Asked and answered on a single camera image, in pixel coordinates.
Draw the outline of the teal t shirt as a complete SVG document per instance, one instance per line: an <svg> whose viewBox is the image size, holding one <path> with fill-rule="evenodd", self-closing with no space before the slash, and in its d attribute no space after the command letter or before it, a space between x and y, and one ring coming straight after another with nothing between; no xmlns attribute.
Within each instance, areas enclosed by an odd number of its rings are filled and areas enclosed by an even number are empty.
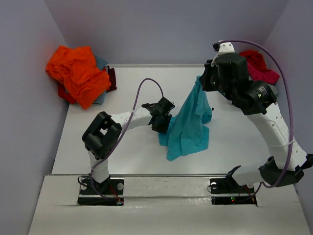
<svg viewBox="0 0 313 235"><path fill-rule="evenodd" d="M158 136L159 144L167 147L167 160L206 150L210 131L205 125L211 119L212 108L197 76L179 113L171 117L167 133Z"/></svg>

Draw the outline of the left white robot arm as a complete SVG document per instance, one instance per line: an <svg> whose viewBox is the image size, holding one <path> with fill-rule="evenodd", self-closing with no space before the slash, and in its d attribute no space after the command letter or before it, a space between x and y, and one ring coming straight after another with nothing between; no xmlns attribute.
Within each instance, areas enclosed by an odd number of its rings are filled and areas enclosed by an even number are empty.
<svg viewBox="0 0 313 235"><path fill-rule="evenodd" d="M151 126L157 133L168 130L175 105L162 97L157 103L146 103L122 114L109 115L100 112L82 136L90 159L90 184L95 193L104 195L110 185L108 158L127 130L139 126Z"/></svg>

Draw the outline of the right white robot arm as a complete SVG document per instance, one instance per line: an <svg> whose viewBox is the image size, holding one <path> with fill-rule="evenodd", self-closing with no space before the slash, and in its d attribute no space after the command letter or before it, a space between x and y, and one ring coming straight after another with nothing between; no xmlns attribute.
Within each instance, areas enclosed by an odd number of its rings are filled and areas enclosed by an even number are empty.
<svg viewBox="0 0 313 235"><path fill-rule="evenodd" d="M303 178L304 170L313 165L313 156L291 136L291 125L286 125L269 84L249 78L245 57L231 52L207 60L200 82L204 91L218 91L242 111L256 126L271 154L264 163L239 165L229 171L225 178L229 191L254 183L283 187Z"/></svg>

